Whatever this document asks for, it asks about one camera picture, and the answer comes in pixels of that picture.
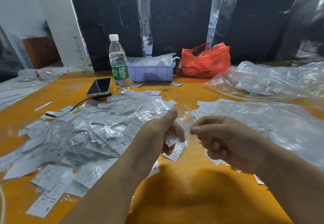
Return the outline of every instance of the person's left hand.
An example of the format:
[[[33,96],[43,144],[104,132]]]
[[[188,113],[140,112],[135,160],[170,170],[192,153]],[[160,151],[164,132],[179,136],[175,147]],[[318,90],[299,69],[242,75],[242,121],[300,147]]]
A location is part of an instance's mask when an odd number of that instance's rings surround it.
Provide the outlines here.
[[[170,155],[174,149],[175,145],[168,147],[164,143],[166,132],[173,132],[180,142],[185,141],[183,128],[175,122],[177,116],[177,111],[171,110],[162,118],[146,122],[125,151],[143,179],[149,175],[161,153]]]

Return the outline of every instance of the person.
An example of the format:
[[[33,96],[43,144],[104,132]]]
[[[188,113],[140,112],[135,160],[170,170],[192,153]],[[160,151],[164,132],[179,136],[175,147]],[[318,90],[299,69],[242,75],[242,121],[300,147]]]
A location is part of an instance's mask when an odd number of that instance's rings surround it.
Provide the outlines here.
[[[177,111],[146,122],[132,143],[60,224],[123,224],[132,196],[161,154],[167,131],[184,142]],[[212,159],[256,174],[295,224],[324,223],[324,174],[302,158],[226,116],[205,116],[191,127]]]

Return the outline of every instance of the green bottle label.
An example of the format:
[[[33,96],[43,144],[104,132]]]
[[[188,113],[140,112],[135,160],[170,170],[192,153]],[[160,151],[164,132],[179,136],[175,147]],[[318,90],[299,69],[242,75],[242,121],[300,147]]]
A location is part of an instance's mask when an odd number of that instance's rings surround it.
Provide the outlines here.
[[[115,80],[123,80],[123,79],[127,79],[129,77],[127,65],[118,66],[118,67],[112,66],[111,69],[112,69],[112,74],[114,75]]]

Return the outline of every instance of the left forearm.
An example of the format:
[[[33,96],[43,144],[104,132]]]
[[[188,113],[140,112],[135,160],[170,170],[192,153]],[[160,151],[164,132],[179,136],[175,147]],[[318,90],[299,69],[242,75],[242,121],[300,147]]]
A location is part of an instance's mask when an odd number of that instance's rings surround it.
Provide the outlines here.
[[[142,180],[128,160],[122,156],[111,166],[60,224],[124,224]]]

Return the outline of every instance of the forearm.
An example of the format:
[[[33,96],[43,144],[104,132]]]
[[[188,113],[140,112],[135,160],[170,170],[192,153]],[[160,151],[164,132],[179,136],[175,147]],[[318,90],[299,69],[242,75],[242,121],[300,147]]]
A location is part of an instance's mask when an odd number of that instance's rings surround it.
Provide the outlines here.
[[[130,160],[122,156],[60,224],[124,224],[133,194],[142,180]]]
[[[295,224],[324,222],[324,174],[282,147],[274,147],[257,170]]]

